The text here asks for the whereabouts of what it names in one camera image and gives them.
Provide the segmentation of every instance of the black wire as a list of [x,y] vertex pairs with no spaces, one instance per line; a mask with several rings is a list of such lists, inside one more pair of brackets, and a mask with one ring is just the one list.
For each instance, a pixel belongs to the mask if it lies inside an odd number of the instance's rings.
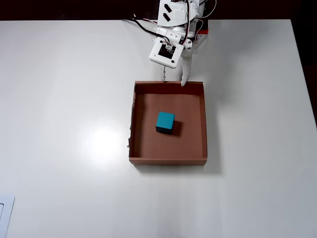
[[186,4],[187,4],[187,26],[186,26],[186,33],[185,33],[185,37],[184,37],[184,40],[182,41],[181,45],[183,45],[187,39],[187,36],[188,36],[188,28],[189,28],[189,25],[190,25],[190,19],[189,19],[189,0],[186,0]]
[[127,20],[127,21],[133,21],[133,22],[137,23],[138,26],[139,26],[142,30],[144,30],[145,32],[147,32],[147,33],[149,33],[149,34],[151,34],[151,35],[157,36],[157,37],[162,37],[162,38],[166,39],[167,42],[170,44],[170,41],[169,41],[169,39],[168,39],[166,36],[163,36],[163,35],[158,34],[158,33],[156,33],[156,32],[149,31],[149,30],[145,29],[136,19],[131,18],[131,19],[126,19],[126,20]]
[[200,5],[203,5],[205,2],[207,2],[208,0],[203,0],[200,4],[199,4],[199,6]]

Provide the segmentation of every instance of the white object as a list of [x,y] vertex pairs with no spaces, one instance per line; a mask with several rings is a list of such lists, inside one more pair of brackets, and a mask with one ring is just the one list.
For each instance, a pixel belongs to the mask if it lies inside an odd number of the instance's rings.
[[[181,25],[188,24],[188,19],[193,20],[196,16],[202,14],[203,7],[199,6],[199,0],[194,0],[189,3],[189,14],[187,13],[187,3],[185,1],[174,2],[172,0],[161,0],[159,3],[158,10],[158,25],[156,33],[166,36],[170,40],[172,46],[166,46],[162,44],[162,38],[158,37],[155,41],[154,47],[151,51],[149,59],[164,65],[162,69],[162,81],[165,81],[165,66],[170,68],[176,68],[180,57],[183,58],[183,75],[182,75],[182,86],[184,86],[190,75],[191,67],[191,56],[192,56],[192,44],[188,45],[187,38],[195,36],[196,22],[188,26],[187,31],[185,27]],[[166,52],[166,47],[175,47],[175,53],[171,54],[161,54],[159,57],[159,52]],[[186,52],[181,53],[180,50],[186,49]]]
[[317,130],[291,21],[209,29],[190,77],[206,165],[135,167],[133,87],[160,80],[153,37],[123,21],[0,22],[0,191],[19,198],[7,238],[316,238]]
[[[199,8],[199,0],[189,3],[190,20],[196,17]],[[158,10],[158,25],[164,27],[187,24],[187,4],[185,1],[172,2],[160,0]]]
[[150,53],[149,59],[156,63],[163,64],[167,67],[176,68],[179,58],[183,52],[184,46],[180,44],[172,45],[171,47],[173,47],[173,51],[172,53],[168,53],[169,55],[171,55],[170,58],[167,58],[164,55],[162,55],[162,53],[160,53],[161,49],[165,47],[166,44],[164,44],[164,39],[158,37]]
[[0,238],[6,237],[14,204],[14,195],[0,194]]

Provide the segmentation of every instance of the cable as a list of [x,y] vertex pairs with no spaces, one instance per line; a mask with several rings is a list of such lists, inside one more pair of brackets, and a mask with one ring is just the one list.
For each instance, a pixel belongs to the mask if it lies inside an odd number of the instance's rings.
[[201,21],[202,22],[202,25],[200,26],[200,28],[198,29],[198,31],[196,32],[196,34],[195,34],[195,40],[197,40],[197,35],[198,35],[198,32],[201,30],[201,28],[203,27],[203,25],[204,25],[204,22],[201,20],[201,19],[198,19],[197,18],[197,20],[199,20],[199,21]]
[[186,26],[186,33],[185,33],[185,37],[184,40],[182,42],[182,45],[185,44],[187,37],[188,37],[188,32],[189,32],[189,25],[190,25],[190,9],[189,9],[189,0],[186,0],[186,4],[187,4],[187,26]]
[[151,23],[153,23],[153,24],[155,24],[155,25],[157,25],[157,24],[158,24],[157,22],[155,22],[155,21],[151,21],[151,20],[146,19],[146,18],[143,18],[142,20],[144,20],[144,21],[148,21],[148,22],[151,22]]
[[156,32],[149,31],[149,30],[145,29],[136,19],[131,18],[131,19],[125,19],[125,20],[126,20],[126,21],[133,21],[133,22],[137,23],[138,26],[139,26],[142,30],[144,30],[145,32],[147,32],[147,33],[149,33],[149,34],[151,34],[151,35],[164,38],[164,39],[166,40],[166,42],[170,45],[170,41],[169,41],[169,39],[168,39],[166,36],[163,36],[163,35],[158,34],[158,33],[156,33]]
[[199,6],[200,5],[203,5],[205,2],[207,2],[208,0],[203,0],[200,4],[199,4]]
[[201,18],[206,18],[206,17],[210,16],[213,13],[216,6],[217,6],[217,0],[215,0],[215,4],[214,4],[214,7],[213,7],[213,10],[211,11],[211,13],[209,13],[207,16],[202,16]]

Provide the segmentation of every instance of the cardboard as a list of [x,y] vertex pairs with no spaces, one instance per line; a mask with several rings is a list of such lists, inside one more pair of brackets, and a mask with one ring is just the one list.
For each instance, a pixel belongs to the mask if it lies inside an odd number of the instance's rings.
[[[156,131],[159,112],[175,114],[171,135]],[[134,165],[204,165],[207,129],[202,82],[137,81],[129,160]]]

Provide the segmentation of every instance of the teal cube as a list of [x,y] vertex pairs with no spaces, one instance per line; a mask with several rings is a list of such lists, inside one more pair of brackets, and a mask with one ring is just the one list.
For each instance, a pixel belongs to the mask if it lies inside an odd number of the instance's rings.
[[175,115],[171,113],[160,112],[156,125],[157,132],[172,134]]

